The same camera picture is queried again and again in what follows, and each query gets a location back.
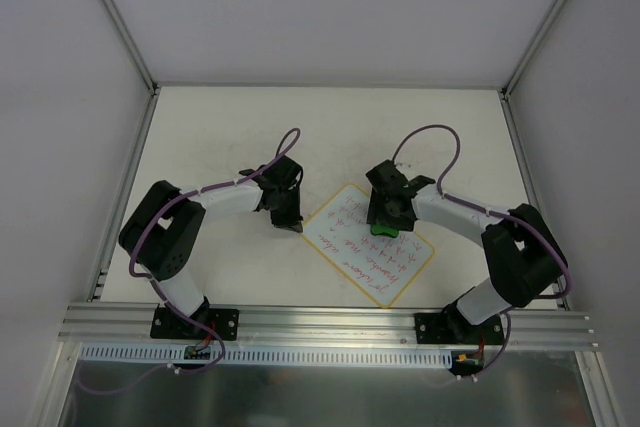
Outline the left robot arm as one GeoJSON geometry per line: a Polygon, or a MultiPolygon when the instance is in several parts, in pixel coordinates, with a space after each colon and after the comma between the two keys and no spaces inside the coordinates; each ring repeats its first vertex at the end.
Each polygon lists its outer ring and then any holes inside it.
{"type": "Polygon", "coordinates": [[[118,244],[129,255],[130,275],[151,283],[183,336],[196,338],[211,325],[210,303],[187,271],[204,221],[266,211],[274,227],[300,233],[302,179],[303,167],[283,156],[200,190],[183,191],[166,180],[150,187],[118,244]]]}

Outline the green bone-shaped eraser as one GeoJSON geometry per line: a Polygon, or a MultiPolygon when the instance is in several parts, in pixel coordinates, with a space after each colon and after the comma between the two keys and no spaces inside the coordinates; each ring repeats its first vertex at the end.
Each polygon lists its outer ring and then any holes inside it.
{"type": "Polygon", "coordinates": [[[369,225],[369,230],[373,236],[388,238],[397,238],[399,236],[399,230],[397,228],[384,223],[372,223],[369,225]]]}

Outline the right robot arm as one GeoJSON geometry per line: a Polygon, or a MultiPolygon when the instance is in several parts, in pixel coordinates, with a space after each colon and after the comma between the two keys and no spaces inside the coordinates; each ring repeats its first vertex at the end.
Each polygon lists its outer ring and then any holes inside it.
{"type": "Polygon", "coordinates": [[[412,232],[418,221],[443,227],[482,248],[488,278],[448,304],[429,329],[469,343],[483,323],[539,298],[568,264],[539,211],[529,204],[500,211],[444,191],[429,177],[406,177],[385,160],[366,173],[367,224],[375,236],[412,232]]]}

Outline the yellow framed small whiteboard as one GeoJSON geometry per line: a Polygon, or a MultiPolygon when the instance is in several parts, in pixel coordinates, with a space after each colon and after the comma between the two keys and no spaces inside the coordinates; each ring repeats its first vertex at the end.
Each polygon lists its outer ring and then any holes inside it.
{"type": "Polygon", "coordinates": [[[435,254],[415,233],[375,236],[369,195],[354,184],[336,192],[303,225],[302,236],[377,306],[391,307],[435,254]]]}

